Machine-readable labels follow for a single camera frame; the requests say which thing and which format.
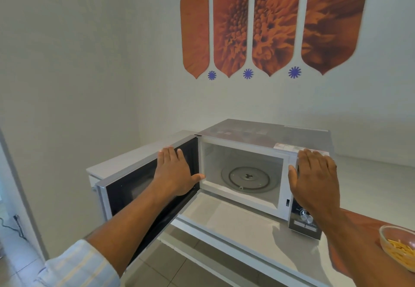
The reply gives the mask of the person's left hand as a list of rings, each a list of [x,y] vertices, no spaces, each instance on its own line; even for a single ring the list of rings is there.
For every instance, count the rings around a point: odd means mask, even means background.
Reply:
[[[182,196],[188,193],[195,185],[191,183],[190,167],[184,157],[183,151],[177,149],[179,165],[176,169],[168,169],[168,147],[162,149],[164,152],[164,164],[159,171],[155,170],[151,183],[157,190],[165,191],[170,197]]]

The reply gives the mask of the person's right hand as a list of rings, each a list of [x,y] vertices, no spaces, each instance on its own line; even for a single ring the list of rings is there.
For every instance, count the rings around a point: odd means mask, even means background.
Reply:
[[[309,162],[307,150],[298,152],[298,172],[301,183],[298,197],[294,197],[300,206],[306,209],[316,221],[340,210],[340,186],[336,185],[330,177],[327,159],[322,155],[320,158],[321,177],[309,176]]]

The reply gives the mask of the microwave door with dark window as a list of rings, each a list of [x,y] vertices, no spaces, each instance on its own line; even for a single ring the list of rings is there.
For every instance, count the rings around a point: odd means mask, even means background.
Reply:
[[[181,149],[191,174],[199,173],[198,137],[196,135],[177,139],[173,143],[163,143],[162,147],[166,145],[173,146],[175,150]],[[105,221],[135,200],[151,183],[156,170],[156,153],[159,149],[161,147],[150,147],[150,151],[144,152],[138,162],[96,183],[95,188]],[[129,265],[165,230],[199,189],[200,186],[197,183],[185,195],[175,197],[163,208],[132,255]]]

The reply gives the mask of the white microwave oven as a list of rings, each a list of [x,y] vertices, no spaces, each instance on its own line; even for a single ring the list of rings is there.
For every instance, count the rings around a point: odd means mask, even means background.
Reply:
[[[333,156],[328,130],[227,119],[197,134],[199,169],[205,175],[203,190],[235,201],[288,222],[288,228],[320,240],[322,231],[315,221],[306,224],[302,206],[293,198],[288,166],[298,168],[298,152],[305,148]],[[242,193],[228,187],[221,171],[226,167],[249,166],[281,178],[278,188],[266,193]]]

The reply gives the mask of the person's left forearm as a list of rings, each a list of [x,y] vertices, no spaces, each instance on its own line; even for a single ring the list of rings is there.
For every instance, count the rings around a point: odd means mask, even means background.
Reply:
[[[86,241],[121,277],[151,225],[174,196],[174,187],[153,180],[136,199],[91,233]]]

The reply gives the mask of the person's right forearm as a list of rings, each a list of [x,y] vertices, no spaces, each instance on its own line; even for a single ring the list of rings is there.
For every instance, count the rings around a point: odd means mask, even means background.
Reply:
[[[315,214],[315,220],[356,287],[415,287],[415,276],[382,252],[339,208]]]

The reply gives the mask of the glass microwave turntable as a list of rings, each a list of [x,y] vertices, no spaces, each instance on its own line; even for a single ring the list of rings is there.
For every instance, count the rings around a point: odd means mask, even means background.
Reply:
[[[242,193],[266,193],[278,188],[281,178],[255,167],[226,167],[221,171],[224,183]]]

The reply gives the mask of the brown table mat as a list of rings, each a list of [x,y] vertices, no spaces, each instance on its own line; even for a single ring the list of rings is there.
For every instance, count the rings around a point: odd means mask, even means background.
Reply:
[[[363,233],[368,239],[370,239],[370,241],[376,245],[378,247],[378,249],[382,252],[383,255],[387,256],[389,259],[394,260],[393,258],[391,258],[391,256],[389,256],[387,253],[385,253],[383,251],[383,249],[381,248],[381,243],[380,243],[380,234],[379,234],[379,229],[381,226],[384,225],[393,225],[393,226],[398,226],[398,225],[394,225],[385,221],[381,221],[372,217],[368,217],[359,213],[355,213],[349,210],[345,210],[345,209],[341,209],[341,211],[345,214],[345,216],[348,217],[348,219],[359,229],[359,231],[361,233]],[[409,270],[407,270],[405,268],[405,270],[407,272],[409,272],[412,276],[415,277],[415,274],[410,272]]]

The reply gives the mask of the glass bowl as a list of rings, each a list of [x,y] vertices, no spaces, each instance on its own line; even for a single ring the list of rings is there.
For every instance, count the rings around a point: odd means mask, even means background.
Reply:
[[[383,251],[387,253],[389,256],[391,256],[391,258],[396,260],[403,267],[405,267],[407,270],[415,274],[415,267],[408,267],[405,264],[402,264],[399,260],[397,260],[394,257],[394,255],[392,255],[391,252],[394,250],[394,248],[387,241],[387,239],[392,239],[396,241],[400,239],[403,243],[407,244],[415,250],[415,231],[400,226],[384,225],[380,227],[379,234],[381,248],[383,249]]]

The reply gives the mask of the yellow snack sticks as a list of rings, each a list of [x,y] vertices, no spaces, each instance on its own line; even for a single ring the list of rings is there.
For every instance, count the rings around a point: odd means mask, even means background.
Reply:
[[[408,267],[415,267],[415,250],[407,244],[403,243],[400,239],[392,240],[387,239],[392,245],[394,250],[391,252],[394,257],[399,260],[402,264]]]

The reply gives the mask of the striped light shirt sleeve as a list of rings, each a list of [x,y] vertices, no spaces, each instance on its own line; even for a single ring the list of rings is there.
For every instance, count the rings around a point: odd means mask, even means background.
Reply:
[[[47,260],[30,287],[121,287],[121,280],[107,259],[81,239]]]

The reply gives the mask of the narrow plain orange wall decal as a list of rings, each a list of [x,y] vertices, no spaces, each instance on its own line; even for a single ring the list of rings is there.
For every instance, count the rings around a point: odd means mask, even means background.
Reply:
[[[198,79],[210,64],[209,0],[180,0],[183,65]]]

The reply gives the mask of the wide orange flower wall decal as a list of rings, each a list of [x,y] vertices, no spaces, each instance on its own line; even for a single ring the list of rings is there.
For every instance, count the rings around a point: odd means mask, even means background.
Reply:
[[[307,0],[303,62],[322,75],[355,52],[366,0]]]

